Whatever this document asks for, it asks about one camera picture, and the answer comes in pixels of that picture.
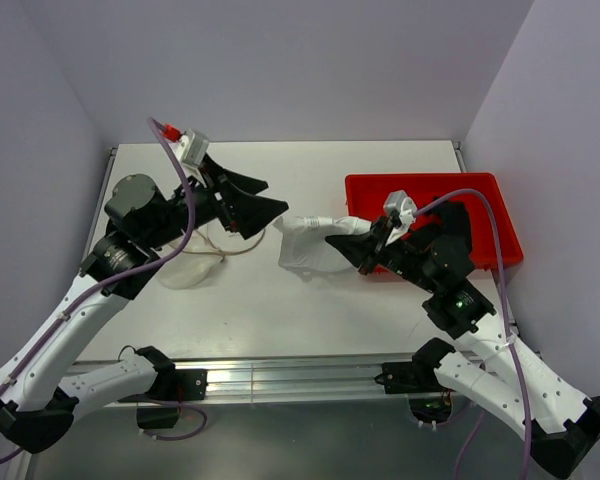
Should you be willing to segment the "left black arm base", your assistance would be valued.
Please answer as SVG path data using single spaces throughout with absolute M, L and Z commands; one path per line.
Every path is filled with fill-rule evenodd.
M 151 434 L 172 429 L 183 417 L 185 403 L 201 401 L 206 396 L 207 371 L 205 369 L 176 369 L 160 376 L 140 403 L 157 401 L 154 407 L 136 409 L 137 426 Z

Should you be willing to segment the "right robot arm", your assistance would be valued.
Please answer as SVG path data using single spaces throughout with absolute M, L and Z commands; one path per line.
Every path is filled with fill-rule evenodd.
M 499 418 L 547 473 L 567 479 L 600 439 L 600 396 L 589 397 L 553 371 L 468 279 L 474 265 L 465 240 L 424 227 L 388 242 L 385 222 L 326 242 L 358 271 L 380 266 L 430 293 L 422 304 L 447 340 L 433 338 L 413 355 L 423 389 L 458 392 Z

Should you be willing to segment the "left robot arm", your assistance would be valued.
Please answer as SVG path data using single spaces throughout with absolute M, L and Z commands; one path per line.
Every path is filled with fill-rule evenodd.
M 250 239 L 289 208 L 263 196 L 266 181 L 226 170 L 209 155 L 183 179 L 171 197 L 145 174 L 114 186 L 104 206 L 105 235 L 62 302 L 0 368 L 0 433 L 19 449 L 48 449 L 79 419 L 109 403 L 127 397 L 163 401 L 175 393 L 175 364 L 153 346 L 87 374 L 67 371 L 157 273 L 163 246 L 214 220 Z

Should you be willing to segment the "white bra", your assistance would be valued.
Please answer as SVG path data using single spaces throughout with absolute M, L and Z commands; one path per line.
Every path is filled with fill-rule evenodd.
M 354 216 L 281 216 L 273 226 L 282 234 L 279 267 L 294 273 L 336 274 L 353 266 L 326 238 L 367 233 L 371 222 Z

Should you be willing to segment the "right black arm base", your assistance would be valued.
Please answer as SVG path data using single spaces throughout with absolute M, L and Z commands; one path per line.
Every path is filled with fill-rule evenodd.
M 387 395 L 442 393 L 446 390 L 435 377 L 433 365 L 421 360 L 385 362 L 374 382 Z

